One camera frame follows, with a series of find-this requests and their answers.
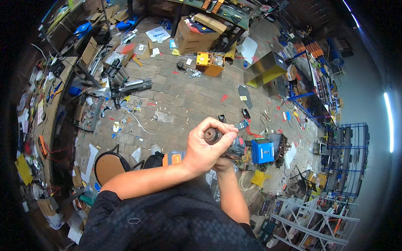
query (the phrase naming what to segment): blue electronic device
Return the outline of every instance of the blue electronic device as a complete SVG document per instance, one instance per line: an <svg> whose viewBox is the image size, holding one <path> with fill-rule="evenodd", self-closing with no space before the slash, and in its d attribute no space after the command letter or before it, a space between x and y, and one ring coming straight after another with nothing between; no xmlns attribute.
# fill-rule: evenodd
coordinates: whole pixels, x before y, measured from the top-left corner
<svg viewBox="0 0 402 251"><path fill-rule="evenodd" d="M251 141L251 157L254 164L274 161L274 143L269 139Z"/></svg>

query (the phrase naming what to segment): wall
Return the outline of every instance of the wall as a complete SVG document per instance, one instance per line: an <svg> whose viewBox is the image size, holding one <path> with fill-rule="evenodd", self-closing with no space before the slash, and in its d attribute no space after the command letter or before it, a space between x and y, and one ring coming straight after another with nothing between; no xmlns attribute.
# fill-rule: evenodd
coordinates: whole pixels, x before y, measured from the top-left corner
<svg viewBox="0 0 402 251"><path fill-rule="evenodd" d="M369 126L370 145L366 175L356 203L354 215L361 221L352 234L348 250L363 248L383 210L383 202L391 180L389 127L382 80L377 66L364 47L358 31L349 30L348 41L354 56L344 58L346 76L340 77L338 87L343 98L342 124L366 122Z"/></svg>

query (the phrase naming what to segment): round stool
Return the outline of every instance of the round stool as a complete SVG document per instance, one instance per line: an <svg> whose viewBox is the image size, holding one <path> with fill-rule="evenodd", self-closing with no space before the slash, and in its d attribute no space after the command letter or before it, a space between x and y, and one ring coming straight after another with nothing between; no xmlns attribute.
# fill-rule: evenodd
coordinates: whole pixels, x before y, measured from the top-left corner
<svg viewBox="0 0 402 251"><path fill-rule="evenodd" d="M94 172L98 184L103 186L118 174L130 171L130 165L119 154L102 153L95 161Z"/></svg>

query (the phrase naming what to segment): power tool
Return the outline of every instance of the power tool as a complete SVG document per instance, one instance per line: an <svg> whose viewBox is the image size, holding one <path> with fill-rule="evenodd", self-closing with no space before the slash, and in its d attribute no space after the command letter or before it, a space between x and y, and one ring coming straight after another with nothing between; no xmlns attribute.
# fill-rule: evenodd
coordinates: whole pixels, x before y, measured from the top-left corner
<svg viewBox="0 0 402 251"><path fill-rule="evenodd" d="M222 138L222 133L217 128L208 128L204 133L204 140L210 144L214 145ZM242 156L246 154L246 144L244 140L237 137L233 140L230 147L222 154L222 157L229 157L234 160L241 160Z"/></svg>

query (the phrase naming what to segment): person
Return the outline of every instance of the person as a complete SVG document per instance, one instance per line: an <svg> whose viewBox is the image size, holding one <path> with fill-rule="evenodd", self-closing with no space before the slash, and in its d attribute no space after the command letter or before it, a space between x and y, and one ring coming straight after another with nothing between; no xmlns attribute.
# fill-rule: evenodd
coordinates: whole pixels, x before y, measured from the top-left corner
<svg viewBox="0 0 402 251"><path fill-rule="evenodd" d="M210 127L223 134L214 145L203 139ZM220 157L237 133L234 125L207 118L190 132L180 163L161 166L158 151L144 169L109 180L89 212L80 249L265 250L251 230L233 163ZM211 168L217 173L220 208L205 180Z"/></svg>

